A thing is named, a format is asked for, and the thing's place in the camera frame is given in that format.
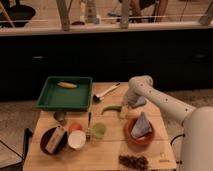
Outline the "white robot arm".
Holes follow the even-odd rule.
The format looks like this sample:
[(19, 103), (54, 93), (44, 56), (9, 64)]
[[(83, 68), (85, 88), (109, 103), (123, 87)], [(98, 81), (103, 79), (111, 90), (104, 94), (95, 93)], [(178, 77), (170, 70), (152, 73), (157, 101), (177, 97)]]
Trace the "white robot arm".
[(145, 97), (183, 127), (179, 171), (213, 171), (213, 107), (194, 107), (153, 87), (149, 75), (128, 81), (123, 102)]

